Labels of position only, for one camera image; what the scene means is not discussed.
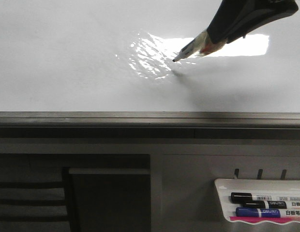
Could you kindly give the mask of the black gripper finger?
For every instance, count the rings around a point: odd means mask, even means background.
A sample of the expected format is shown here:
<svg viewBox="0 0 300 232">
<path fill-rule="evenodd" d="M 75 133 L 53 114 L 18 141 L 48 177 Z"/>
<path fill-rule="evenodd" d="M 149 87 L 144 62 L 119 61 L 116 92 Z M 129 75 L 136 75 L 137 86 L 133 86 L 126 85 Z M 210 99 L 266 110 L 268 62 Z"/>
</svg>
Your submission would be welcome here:
<svg viewBox="0 0 300 232">
<path fill-rule="evenodd" d="M 295 1 L 244 1 L 244 3 L 227 36 L 228 44 L 265 24 L 290 17 L 299 9 Z"/>
<path fill-rule="evenodd" d="M 231 43 L 255 30 L 256 0 L 224 0 L 207 28 L 212 43 Z"/>
</svg>

